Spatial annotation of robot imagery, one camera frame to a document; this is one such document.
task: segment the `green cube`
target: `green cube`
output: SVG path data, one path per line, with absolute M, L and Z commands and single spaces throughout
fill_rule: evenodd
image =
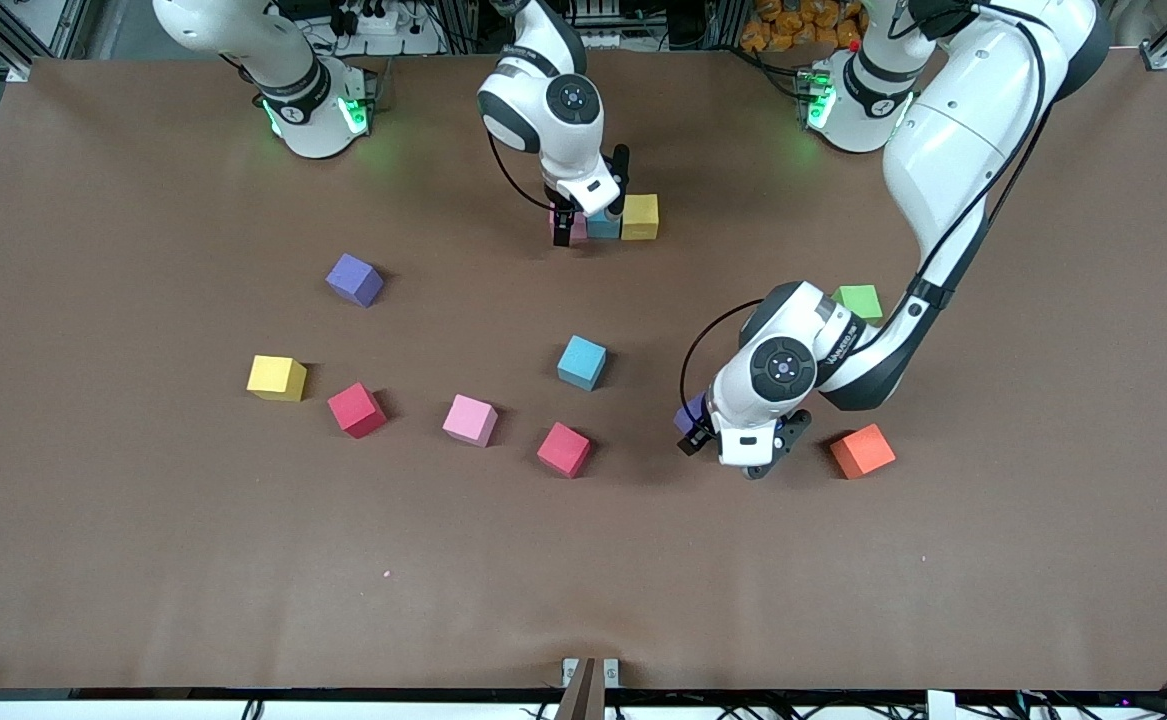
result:
M 836 288 L 831 299 L 847 307 L 860 319 L 867 320 L 868 323 L 875 323 L 883 316 L 874 284 L 844 284 Z

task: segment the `table surface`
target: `table surface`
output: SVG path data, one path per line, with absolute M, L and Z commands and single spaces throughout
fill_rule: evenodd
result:
M 559 250 L 490 159 L 489 58 L 404 61 L 319 162 L 221 65 L 49 61 L 4 97 L 0 687 L 1167 679 L 1167 76 L 1135 53 L 1055 111 L 893 400 L 811 401 L 759 483 L 676 449 L 682 356 L 792 279 L 897 299 L 879 155 L 729 56 L 593 54 L 661 238 Z M 371 309 L 324 287 L 342 252 L 385 270 Z M 575 333 L 596 392 L 555 378 Z M 308 400 L 246 393 L 254 354 Z M 391 415 L 363 441 L 324 404 L 357 380 Z M 501 408 L 490 448 L 441 432 L 454 393 Z M 554 421 L 581 478 L 534 459 Z M 897 462 L 838 478 L 822 442 L 868 422 Z

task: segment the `yellow cube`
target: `yellow cube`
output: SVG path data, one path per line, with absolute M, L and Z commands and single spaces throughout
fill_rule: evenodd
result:
M 245 389 L 264 400 L 300 401 L 307 380 L 308 369 L 294 357 L 256 355 Z
M 623 204 L 623 240 L 659 237 L 659 196 L 629 195 Z

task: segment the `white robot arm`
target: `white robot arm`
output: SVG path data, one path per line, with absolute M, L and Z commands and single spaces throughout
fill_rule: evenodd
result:
M 689 410 L 705 420 L 682 443 L 692 452 L 715 436 L 721 462 L 749 478 L 790 450 L 810 421 L 797 406 L 812 389 L 841 410 L 888 400 L 979 250 L 986 193 L 1051 102 L 1099 68 L 1112 37 L 1092 0 L 911 0 L 909 8 L 921 22 L 906 6 L 894 15 L 907 22 L 900 29 L 876 26 L 889 15 L 872 13 L 861 50 L 829 62 L 826 99 L 810 124 L 845 149 L 885 145 L 885 181 L 916 233 L 920 268 L 879 329 L 809 282 L 783 284 L 753 312 L 705 407 Z M 934 47 L 927 32 L 949 60 L 908 109 Z
M 513 151 L 537 152 L 548 190 L 600 214 L 620 191 L 601 155 L 605 109 L 584 76 L 582 40 L 543 0 L 491 1 L 513 20 L 516 40 L 477 92 L 485 128 Z
M 272 131 L 303 158 L 328 158 L 369 130 L 372 81 L 319 58 L 298 26 L 266 14 L 270 0 L 152 0 L 161 27 L 189 50 L 216 53 L 258 86 Z

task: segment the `blue cube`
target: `blue cube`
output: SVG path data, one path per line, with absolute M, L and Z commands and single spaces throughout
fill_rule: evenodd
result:
M 693 400 L 689 401 L 689 415 L 685 414 L 685 407 L 678 407 L 676 410 L 676 417 L 671 421 L 676 424 L 676 428 L 679 429 L 680 434 L 684 436 L 687 436 L 689 433 L 692 432 L 694 425 L 697 425 L 696 420 L 703 418 L 703 397 L 706 394 L 707 391 L 705 389 L 705 391 L 694 396 Z
M 340 298 L 362 307 L 369 307 L 378 291 L 383 291 L 383 278 L 378 270 L 347 253 L 335 263 L 335 270 L 330 270 L 326 281 Z
M 610 219 L 606 210 L 587 219 L 587 236 L 592 240 L 619 240 L 621 232 L 623 232 L 623 218 Z
M 602 368 L 605 368 L 605 348 L 574 336 L 565 347 L 560 363 L 555 364 L 555 373 L 573 386 L 591 392 L 596 386 L 596 380 L 601 378 Z

